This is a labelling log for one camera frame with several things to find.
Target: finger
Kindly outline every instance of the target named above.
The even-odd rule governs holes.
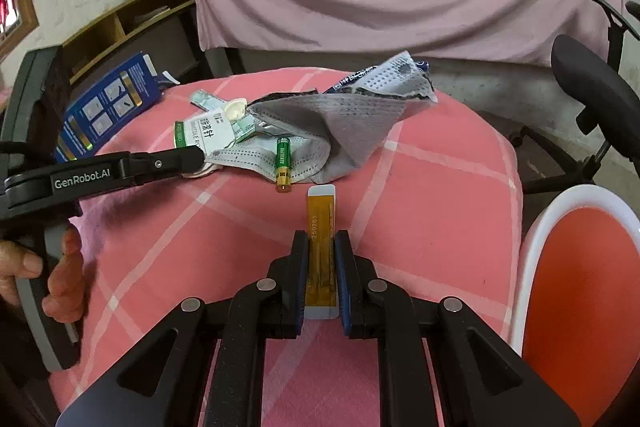
[[[65,253],[49,276],[49,293],[53,296],[62,295],[78,285],[82,280],[83,264],[84,259],[79,250]]]
[[[20,298],[18,297],[18,288],[15,287],[14,277],[0,277],[0,297],[9,306],[20,307]]]
[[[42,259],[13,241],[0,241],[0,277],[33,279],[42,273]]]
[[[82,250],[82,238],[80,232],[73,225],[69,225],[65,234],[62,236],[62,253],[70,254]]]
[[[54,320],[56,320],[57,322],[60,322],[60,323],[63,323],[63,324],[69,324],[69,323],[72,323],[72,322],[79,321],[82,318],[82,314],[84,314],[84,303],[80,304],[74,310],[71,310],[69,312],[61,312],[59,314],[56,314],[52,318]]]
[[[75,287],[60,296],[47,295],[42,300],[42,310],[45,315],[57,319],[57,317],[62,317],[74,311],[78,306],[82,305],[83,301],[84,281],[80,280]]]

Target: paper packaging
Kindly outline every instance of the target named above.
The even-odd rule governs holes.
[[[138,53],[87,89],[65,112],[56,160],[89,158],[160,98],[158,73]]]
[[[223,109],[199,114],[185,121],[177,121],[174,126],[174,143],[176,147],[197,145],[208,158],[213,151],[224,149],[235,142],[234,131]],[[197,172],[184,174],[187,178],[198,178],[221,168],[213,162],[206,161]]]
[[[425,60],[414,60],[415,66],[422,71],[425,75],[429,73],[429,63]],[[345,86],[351,86],[351,84],[355,84],[358,80],[360,80],[363,76],[366,76],[371,71],[375,70],[378,66],[369,66],[368,68],[364,68],[363,70],[356,71],[355,73],[351,73],[348,76],[345,76],[340,82],[331,86],[324,93],[331,94],[333,92],[339,92]]]
[[[336,319],[339,314],[335,281],[335,185],[316,185],[306,195],[309,269],[305,318]]]
[[[242,110],[242,117],[238,120],[234,120],[234,118],[229,118],[232,120],[231,128],[234,130],[234,135],[236,136],[236,143],[240,143],[247,138],[252,137],[255,134],[255,124],[257,120],[252,117],[250,114],[245,115],[244,111],[246,110],[246,98],[236,98],[235,100],[231,100],[230,102],[225,102],[221,98],[213,96],[208,93],[204,89],[199,89],[194,91],[191,94],[191,103],[196,107],[199,107],[205,111],[213,111],[216,109],[224,109],[227,116],[229,116],[229,112],[231,112],[231,116],[239,116],[239,111],[237,110],[238,102],[244,102],[244,109]]]

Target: battery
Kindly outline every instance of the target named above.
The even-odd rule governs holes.
[[[289,138],[278,138],[276,145],[276,190],[291,191],[291,142]]]

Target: blue cardboard box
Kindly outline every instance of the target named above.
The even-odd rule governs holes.
[[[157,77],[149,56],[139,53],[90,87],[65,112],[56,160],[62,163],[95,155],[160,98]]]

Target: wooden window frame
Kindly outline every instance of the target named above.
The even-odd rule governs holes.
[[[20,23],[0,42],[0,63],[22,40],[38,27],[38,17],[33,0],[15,0]]]

